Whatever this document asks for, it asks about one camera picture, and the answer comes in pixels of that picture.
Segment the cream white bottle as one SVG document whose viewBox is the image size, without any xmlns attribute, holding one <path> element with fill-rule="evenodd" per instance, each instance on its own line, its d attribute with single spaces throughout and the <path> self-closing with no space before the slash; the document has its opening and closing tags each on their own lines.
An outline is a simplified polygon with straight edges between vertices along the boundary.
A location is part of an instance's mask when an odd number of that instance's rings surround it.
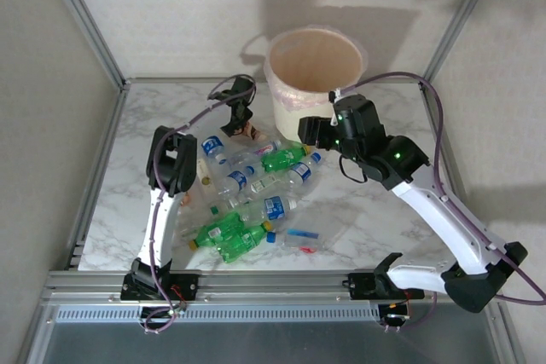
<svg viewBox="0 0 546 364">
<path fill-rule="evenodd" d="M 204 198 L 207 201 L 211 201 L 215 197 L 216 190 L 213 184 L 212 174 L 206 160 L 198 158 L 196 169 L 198 186 L 201 189 Z"/>
</svg>

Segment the aluminium frame post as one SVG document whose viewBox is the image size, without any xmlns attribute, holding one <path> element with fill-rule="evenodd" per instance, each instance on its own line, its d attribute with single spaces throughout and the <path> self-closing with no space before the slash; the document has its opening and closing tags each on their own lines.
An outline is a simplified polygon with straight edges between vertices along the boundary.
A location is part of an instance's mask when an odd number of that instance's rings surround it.
<svg viewBox="0 0 546 364">
<path fill-rule="evenodd" d="M 424 79 L 426 79 L 428 83 L 431 83 L 438 75 L 478 1 L 479 0 L 461 0 L 458 3 L 455 13 L 445 29 L 443 36 L 440 38 L 439 44 L 434 50 L 433 56 L 423 74 Z"/>
<path fill-rule="evenodd" d="M 126 79 L 102 36 L 85 0 L 63 0 L 114 86 L 123 90 Z"/>
</svg>

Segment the small clear bottle white cap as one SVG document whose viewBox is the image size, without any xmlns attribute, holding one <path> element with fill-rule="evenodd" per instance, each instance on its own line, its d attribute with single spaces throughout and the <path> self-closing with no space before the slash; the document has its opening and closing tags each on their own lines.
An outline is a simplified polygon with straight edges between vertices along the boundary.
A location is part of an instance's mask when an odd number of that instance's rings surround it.
<svg viewBox="0 0 546 364">
<path fill-rule="evenodd" d="M 247 194 L 245 192 L 240 192 L 238 194 L 235 194 L 235 195 L 230 196 L 229 198 L 227 198 L 225 200 L 225 204 L 226 204 L 227 208 L 229 210 L 231 210 L 231 209 L 235 209 L 237 206 L 247 204 L 248 202 L 250 202 L 252 200 L 253 200 L 253 198 L 249 194 Z"/>
</svg>

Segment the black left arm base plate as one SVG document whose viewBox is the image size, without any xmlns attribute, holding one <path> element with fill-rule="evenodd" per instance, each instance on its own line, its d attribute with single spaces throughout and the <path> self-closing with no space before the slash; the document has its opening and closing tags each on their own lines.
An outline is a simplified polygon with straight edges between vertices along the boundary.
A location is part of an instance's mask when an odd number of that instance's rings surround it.
<svg viewBox="0 0 546 364">
<path fill-rule="evenodd" d="M 171 301 L 194 301 L 198 290 L 197 274 L 164 274 L 159 276 L 161 287 Z M 130 301 L 165 301 L 166 297 L 158 289 L 150 274 L 139 276 L 129 273 L 124 277 L 120 300 Z"/>
</svg>

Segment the grey metal panel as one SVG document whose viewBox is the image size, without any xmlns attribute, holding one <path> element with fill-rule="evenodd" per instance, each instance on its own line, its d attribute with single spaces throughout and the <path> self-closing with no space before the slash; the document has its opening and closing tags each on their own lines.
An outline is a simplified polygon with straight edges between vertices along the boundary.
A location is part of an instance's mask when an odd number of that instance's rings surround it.
<svg viewBox="0 0 546 364">
<path fill-rule="evenodd" d="M 55 324 L 25 364 L 520 364 L 480 321 L 386 332 L 372 322 Z"/>
</svg>

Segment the clear bottle green cap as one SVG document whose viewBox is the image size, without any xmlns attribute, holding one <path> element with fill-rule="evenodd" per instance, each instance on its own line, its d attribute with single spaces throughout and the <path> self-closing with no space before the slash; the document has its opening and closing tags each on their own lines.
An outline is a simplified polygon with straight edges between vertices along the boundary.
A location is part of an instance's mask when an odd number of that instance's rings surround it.
<svg viewBox="0 0 546 364">
<path fill-rule="evenodd" d="M 195 239 L 216 228 L 224 212 L 217 205 L 182 205 L 177 214 L 177 233 Z"/>
</svg>

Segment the clear bottle pink label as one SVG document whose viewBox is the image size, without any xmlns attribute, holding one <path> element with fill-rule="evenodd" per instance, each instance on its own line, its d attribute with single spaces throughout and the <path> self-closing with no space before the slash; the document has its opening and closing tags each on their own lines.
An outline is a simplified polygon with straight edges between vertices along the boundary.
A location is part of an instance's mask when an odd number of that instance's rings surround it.
<svg viewBox="0 0 546 364">
<path fill-rule="evenodd" d="M 229 157 L 229 162 L 232 165 L 247 165 L 253 164 L 261 160 L 268 153 L 273 153 L 279 150 L 282 142 L 279 139 L 271 139 L 267 142 L 259 142 L 256 147 L 242 149 L 233 153 Z"/>
</svg>

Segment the crushed clear bottle blue cap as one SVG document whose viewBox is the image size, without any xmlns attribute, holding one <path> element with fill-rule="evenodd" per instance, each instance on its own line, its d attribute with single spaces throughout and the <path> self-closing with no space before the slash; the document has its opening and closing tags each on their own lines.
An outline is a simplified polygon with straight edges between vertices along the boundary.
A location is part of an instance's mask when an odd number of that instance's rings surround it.
<svg viewBox="0 0 546 364">
<path fill-rule="evenodd" d="M 265 236 L 268 246 L 290 249 L 306 254 L 324 253 L 345 233 L 346 229 L 334 226 L 278 225 Z"/>
</svg>

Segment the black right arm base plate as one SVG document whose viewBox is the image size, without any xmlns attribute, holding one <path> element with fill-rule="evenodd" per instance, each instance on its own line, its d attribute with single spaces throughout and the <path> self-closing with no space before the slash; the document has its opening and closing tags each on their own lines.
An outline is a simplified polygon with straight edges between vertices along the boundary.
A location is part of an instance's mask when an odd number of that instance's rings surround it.
<svg viewBox="0 0 546 364">
<path fill-rule="evenodd" d="M 402 290 L 383 274 L 356 272 L 347 275 L 343 285 L 348 289 L 351 300 L 421 300 L 423 290 Z"/>
</svg>

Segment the clear bottle white green label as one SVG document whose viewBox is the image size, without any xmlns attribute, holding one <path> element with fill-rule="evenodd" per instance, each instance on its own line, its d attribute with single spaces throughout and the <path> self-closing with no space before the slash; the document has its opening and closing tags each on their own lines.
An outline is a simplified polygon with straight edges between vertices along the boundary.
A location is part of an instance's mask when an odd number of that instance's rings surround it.
<svg viewBox="0 0 546 364">
<path fill-rule="evenodd" d="M 249 185 L 249 194 L 251 196 L 259 196 L 267 194 L 271 189 L 278 188 L 282 183 L 282 179 L 274 174 L 261 176 L 256 181 Z"/>
</svg>

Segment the green bottle yellow cap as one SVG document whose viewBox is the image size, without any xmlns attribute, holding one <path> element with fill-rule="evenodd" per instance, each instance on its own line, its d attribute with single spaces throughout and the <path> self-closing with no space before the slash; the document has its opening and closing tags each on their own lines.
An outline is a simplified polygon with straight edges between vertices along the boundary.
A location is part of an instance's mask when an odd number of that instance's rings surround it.
<svg viewBox="0 0 546 364">
<path fill-rule="evenodd" d="M 305 156 L 311 153 L 308 145 L 296 144 L 291 147 L 283 148 L 279 151 L 268 153 L 261 159 L 261 164 L 266 173 L 286 170 Z"/>
<path fill-rule="evenodd" d="M 269 221 L 254 226 L 244 226 L 229 239 L 217 245 L 218 254 L 225 263 L 233 263 L 258 246 L 271 230 L 272 224 Z"/>
</svg>

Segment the aluminium frame rail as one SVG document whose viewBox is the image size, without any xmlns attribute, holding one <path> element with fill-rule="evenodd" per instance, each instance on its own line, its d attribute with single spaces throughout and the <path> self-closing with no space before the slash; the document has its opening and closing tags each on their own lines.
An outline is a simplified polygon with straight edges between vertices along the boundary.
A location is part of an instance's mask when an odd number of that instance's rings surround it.
<svg viewBox="0 0 546 364">
<path fill-rule="evenodd" d="M 192 305 L 351 304 L 350 272 L 195 271 Z M 40 294 L 43 305 L 140 305 L 163 307 L 163 299 L 125 296 L 124 271 L 54 271 Z"/>
<path fill-rule="evenodd" d="M 208 84 L 218 84 L 223 81 L 224 78 L 215 78 L 215 77 L 136 77 L 128 78 L 127 83 L 131 84 L 189 84 L 189 83 L 208 83 Z M 417 84 L 418 80 L 414 78 L 406 77 L 391 77 L 391 78 L 381 78 L 375 80 L 376 83 L 385 83 L 385 84 Z"/>
<path fill-rule="evenodd" d="M 526 364 L 526 358 L 504 302 L 493 301 L 485 313 L 500 364 Z"/>
<path fill-rule="evenodd" d="M 84 244 L 90 229 L 96 203 L 102 188 L 110 154 L 112 152 L 115 136 L 119 127 L 125 102 L 131 88 L 131 83 L 126 82 L 116 97 L 113 110 L 107 118 L 104 132 L 99 141 L 96 156 L 93 160 L 82 198 L 74 220 L 72 231 L 67 242 L 67 255 L 61 264 L 62 270 L 77 269 Z"/>
<path fill-rule="evenodd" d="M 55 289 L 45 288 L 31 319 L 16 364 L 42 364 L 55 329 L 58 304 Z"/>
<path fill-rule="evenodd" d="M 489 230 L 490 228 L 487 226 L 487 222 L 485 222 L 483 218 L 480 218 L 479 213 L 476 212 L 474 206 L 469 203 L 470 196 L 466 192 L 464 182 L 462 180 L 462 168 L 456 161 L 455 145 L 450 139 L 444 109 L 439 110 L 434 93 L 423 82 L 418 83 L 418 86 L 426 106 L 429 121 L 433 127 L 433 132 L 436 132 L 436 130 L 439 128 L 439 113 L 443 113 L 442 137 L 441 139 L 434 137 L 435 141 L 439 142 L 439 168 L 440 173 L 442 174 L 442 181 L 444 184 L 450 187 L 450 190 L 454 193 L 454 195 L 470 210 L 472 214 L 474 214 L 473 218 L 480 220 L 480 224 L 484 226 L 485 230 Z"/>
</svg>

